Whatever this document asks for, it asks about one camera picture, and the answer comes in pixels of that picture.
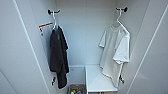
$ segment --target hanging shirt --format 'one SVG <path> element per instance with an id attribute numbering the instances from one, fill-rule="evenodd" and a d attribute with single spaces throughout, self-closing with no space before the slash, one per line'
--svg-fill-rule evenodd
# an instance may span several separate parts
<path id="1" fill-rule="evenodd" d="M 67 43 L 65 41 L 62 29 L 58 26 L 57 31 L 53 30 L 50 37 L 50 71 L 57 73 L 58 88 L 66 86 L 66 73 L 69 72 L 67 53 Z"/>
<path id="2" fill-rule="evenodd" d="M 105 76 L 110 77 L 114 86 L 118 87 L 122 65 L 123 62 L 125 62 L 123 61 L 123 58 L 119 58 L 118 56 L 125 57 L 126 54 L 129 57 L 129 32 L 123 25 L 120 25 L 117 28 L 113 26 L 108 27 L 103 34 L 99 46 L 104 48 L 100 61 L 102 73 Z"/>

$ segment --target white wall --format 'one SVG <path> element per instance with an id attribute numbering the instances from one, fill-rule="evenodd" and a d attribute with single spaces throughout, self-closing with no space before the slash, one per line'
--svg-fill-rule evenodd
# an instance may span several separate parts
<path id="1" fill-rule="evenodd" d="M 102 49 L 98 44 L 113 22 L 116 0 L 56 0 L 56 4 L 70 66 L 99 64 Z"/>
<path id="2" fill-rule="evenodd" d="M 168 1 L 128 94 L 168 93 Z"/>
<path id="3" fill-rule="evenodd" d="M 132 49 L 130 62 L 126 66 L 124 66 L 125 70 L 123 70 L 122 76 L 125 80 L 125 84 L 120 84 L 118 94 L 127 93 L 131 82 L 136 74 L 136 71 L 140 65 L 140 62 L 145 55 L 146 49 L 161 19 L 166 5 L 167 0 L 150 0 L 142 21 L 142 25 L 140 26 L 140 29 L 138 31 L 139 33 L 134 44 L 134 48 Z"/>

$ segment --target wall hook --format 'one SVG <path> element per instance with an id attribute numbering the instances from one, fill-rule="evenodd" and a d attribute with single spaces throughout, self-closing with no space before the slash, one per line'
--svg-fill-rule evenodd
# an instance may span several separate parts
<path id="1" fill-rule="evenodd" d="M 123 10 L 124 12 L 127 12 L 128 8 L 125 7 L 124 9 L 121 9 L 121 10 Z"/>
<path id="2" fill-rule="evenodd" d="M 51 13 L 53 13 L 51 10 L 48 10 L 48 14 L 51 15 Z"/>

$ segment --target white bench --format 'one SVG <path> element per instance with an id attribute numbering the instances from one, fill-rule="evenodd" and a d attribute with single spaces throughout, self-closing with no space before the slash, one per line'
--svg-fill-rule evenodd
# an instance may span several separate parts
<path id="1" fill-rule="evenodd" d="M 99 65 L 86 65 L 86 89 L 89 92 L 112 92 L 118 91 L 111 79 L 102 74 Z"/>

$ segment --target hanger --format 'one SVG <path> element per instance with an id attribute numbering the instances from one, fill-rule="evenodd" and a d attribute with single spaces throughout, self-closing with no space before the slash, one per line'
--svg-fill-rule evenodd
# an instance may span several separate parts
<path id="1" fill-rule="evenodd" d="M 117 24 L 117 27 L 118 27 L 118 25 L 119 26 L 122 25 L 121 22 L 119 21 L 119 18 L 121 17 L 122 9 L 120 8 L 119 10 L 120 10 L 119 16 L 118 16 L 117 20 L 112 24 L 113 26 L 115 26 L 115 24 Z"/>
<path id="2" fill-rule="evenodd" d="M 54 18 L 54 21 L 55 21 L 53 29 L 55 29 L 55 26 L 56 26 L 56 20 L 55 20 L 55 16 L 54 16 L 54 11 L 53 11 L 53 18 Z"/>

